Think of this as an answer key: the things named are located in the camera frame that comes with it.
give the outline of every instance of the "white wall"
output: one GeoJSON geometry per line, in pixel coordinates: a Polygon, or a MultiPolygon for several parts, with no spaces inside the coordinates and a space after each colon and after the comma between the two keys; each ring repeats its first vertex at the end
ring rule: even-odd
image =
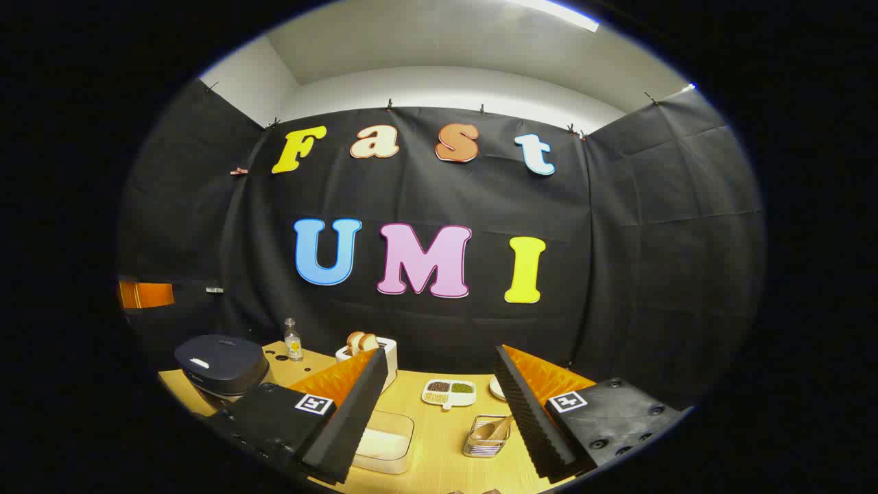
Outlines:
{"type": "Polygon", "coordinates": [[[261,36],[241,47],[201,75],[201,80],[235,108],[263,127],[281,112],[296,87],[268,39],[261,36]]]}
{"type": "Polygon", "coordinates": [[[589,134],[622,117],[618,108],[530,77],[463,67],[401,67],[323,79],[293,90],[281,121],[356,108],[443,106],[500,113],[589,134]]]}

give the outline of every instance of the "wooden utensil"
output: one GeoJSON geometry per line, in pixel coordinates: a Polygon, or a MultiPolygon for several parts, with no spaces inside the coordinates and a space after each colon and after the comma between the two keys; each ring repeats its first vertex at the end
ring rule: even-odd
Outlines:
{"type": "Polygon", "coordinates": [[[502,440],[506,437],[506,430],[512,424],[512,416],[508,416],[496,422],[489,422],[472,431],[470,437],[475,440],[502,440]]]}

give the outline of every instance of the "wire basket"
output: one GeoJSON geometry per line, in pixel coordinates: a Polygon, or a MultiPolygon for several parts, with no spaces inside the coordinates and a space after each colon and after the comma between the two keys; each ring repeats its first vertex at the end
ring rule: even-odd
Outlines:
{"type": "Polygon", "coordinates": [[[466,440],[464,440],[464,454],[466,456],[470,456],[473,458],[491,458],[495,456],[503,446],[506,445],[506,441],[509,439],[509,434],[512,433],[512,427],[509,427],[506,430],[506,437],[502,440],[475,440],[472,437],[472,432],[485,424],[490,424],[496,420],[500,420],[502,418],[506,418],[505,415],[477,415],[476,418],[472,421],[472,427],[470,427],[470,431],[466,433],[466,440]]]}

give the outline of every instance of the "table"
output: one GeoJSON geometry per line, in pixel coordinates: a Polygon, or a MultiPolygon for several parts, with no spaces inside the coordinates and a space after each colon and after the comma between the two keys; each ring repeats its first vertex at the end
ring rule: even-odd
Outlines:
{"type": "MultiPolygon", "coordinates": [[[[285,354],[284,342],[266,345],[278,355],[285,354]]],[[[335,364],[335,357],[305,350],[300,362],[275,360],[267,355],[277,384],[290,386],[307,376],[335,364]]],[[[159,373],[162,382],[186,408],[202,415],[216,410],[195,390],[182,370],[159,373]]],[[[359,467],[351,467],[345,483],[329,485],[308,477],[315,483],[344,493],[375,492],[381,494],[429,493],[447,494],[460,490],[464,494],[481,494],[497,489],[503,494],[533,494],[569,482],[568,477],[549,483],[536,476],[533,464],[524,447],[522,436],[513,423],[507,444],[493,458],[470,458],[462,448],[472,420],[478,414],[510,415],[506,402],[488,390],[491,374],[429,374],[400,370],[388,387],[375,410],[399,413],[414,421],[414,436],[410,446],[409,470],[399,475],[382,474],[359,467]],[[421,391],[430,379],[457,379],[476,385],[476,403],[443,411],[441,406],[424,403],[421,391]]]]}

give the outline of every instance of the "toast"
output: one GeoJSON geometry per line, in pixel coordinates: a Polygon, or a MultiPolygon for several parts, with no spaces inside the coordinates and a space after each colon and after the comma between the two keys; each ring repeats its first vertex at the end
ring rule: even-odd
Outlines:
{"type": "Polygon", "coordinates": [[[362,331],[354,331],[348,336],[348,352],[350,352],[351,357],[356,357],[360,353],[360,339],[365,334],[362,331]]]}
{"type": "Polygon", "coordinates": [[[366,352],[378,348],[378,337],[372,333],[367,333],[360,338],[358,343],[360,352],[366,352]]]}

